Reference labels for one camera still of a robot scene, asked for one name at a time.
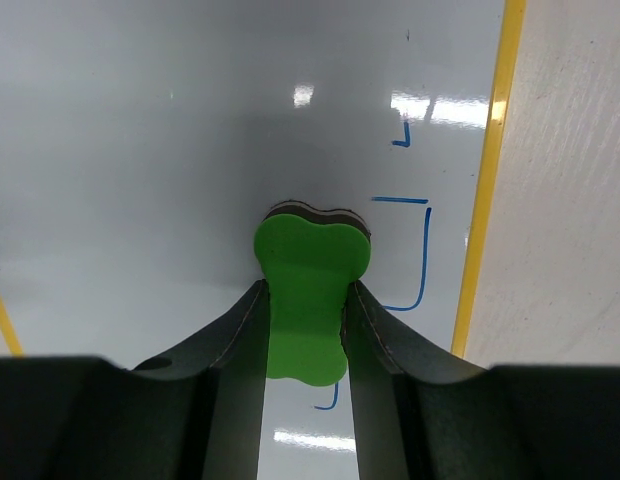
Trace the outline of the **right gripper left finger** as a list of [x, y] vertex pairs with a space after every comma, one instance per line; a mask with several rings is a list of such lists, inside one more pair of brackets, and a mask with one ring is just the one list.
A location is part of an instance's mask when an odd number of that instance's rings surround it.
[[134, 369], [0, 357], [0, 479], [255, 478], [268, 341], [258, 281]]

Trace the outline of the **green whiteboard eraser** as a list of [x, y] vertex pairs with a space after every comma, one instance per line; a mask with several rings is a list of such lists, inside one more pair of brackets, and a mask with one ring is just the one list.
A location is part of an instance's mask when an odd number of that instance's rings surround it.
[[269, 288], [268, 378], [339, 382], [347, 370], [342, 311], [370, 263], [365, 221], [351, 210], [287, 200], [268, 211], [253, 245]]

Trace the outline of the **yellow framed small whiteboard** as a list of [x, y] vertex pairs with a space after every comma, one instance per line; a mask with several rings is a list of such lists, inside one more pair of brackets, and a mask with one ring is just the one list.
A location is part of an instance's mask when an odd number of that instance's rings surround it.
[[[267, 284], [287, 200], [359, 215], [354, 283], [453, 354], [522, 9], [0, 1], [2, 357], [136, 368]], [[363, 479], [346, 358], [323, 387], [266, 364], [253, 479]]]

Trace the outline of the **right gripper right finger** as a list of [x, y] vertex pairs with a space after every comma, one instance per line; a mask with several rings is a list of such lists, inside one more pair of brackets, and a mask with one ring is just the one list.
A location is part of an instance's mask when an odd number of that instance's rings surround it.
[[620, 479], [620, 366], [497, 365], [438, 347], [350, 286], [363, 479]]

